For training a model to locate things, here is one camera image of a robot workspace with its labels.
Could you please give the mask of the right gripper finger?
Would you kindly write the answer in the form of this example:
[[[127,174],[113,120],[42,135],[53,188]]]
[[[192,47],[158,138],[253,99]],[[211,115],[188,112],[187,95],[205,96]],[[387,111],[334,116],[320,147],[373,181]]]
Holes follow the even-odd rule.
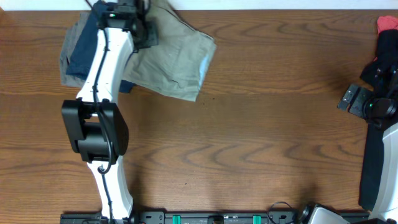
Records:
[[[364,118],[365,104],[373,96],[373,92],[360,86],[350,86],[347,92],[349,93],[348,112]]]
[[[358,92],[359,86],[351,84],[339,101],[337,108],[343,111],[347,110],[349,105],[351,105],[355,101]]]

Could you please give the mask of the light khaki shorts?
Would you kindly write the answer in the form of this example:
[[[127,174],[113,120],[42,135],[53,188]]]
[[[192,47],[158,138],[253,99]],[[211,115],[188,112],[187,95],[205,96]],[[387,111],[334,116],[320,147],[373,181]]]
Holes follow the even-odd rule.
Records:
[[[161,95],[196,101],[216,51],[214,38],[192,28],[164,0],[151,2],[147,18],[159,44],[134,53],[123,79]]]

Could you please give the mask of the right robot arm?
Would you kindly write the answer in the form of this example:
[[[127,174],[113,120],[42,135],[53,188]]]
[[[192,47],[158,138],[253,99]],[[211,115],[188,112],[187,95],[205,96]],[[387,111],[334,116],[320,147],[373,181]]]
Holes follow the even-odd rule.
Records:
[[[359,191],[364,211],[309,204],[298,223],[397,223],[397,63],[368,65],[361,79],[373,89],[350,85],[337,107],[368,124]]]

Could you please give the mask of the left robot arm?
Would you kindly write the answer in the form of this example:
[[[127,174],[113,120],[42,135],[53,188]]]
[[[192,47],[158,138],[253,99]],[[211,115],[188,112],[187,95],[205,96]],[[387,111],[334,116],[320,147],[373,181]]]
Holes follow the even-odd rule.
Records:
[[[140,223],[124,173],[129,130],[118,95],[130,57],[159,43],[155,22],[146,19],[150,7],[150,1],[118,1],[95,15],[95,56],[76,98],[63,102],[62,117],[73,151],[94,175],[102,210],[64,214],[60,223]]]

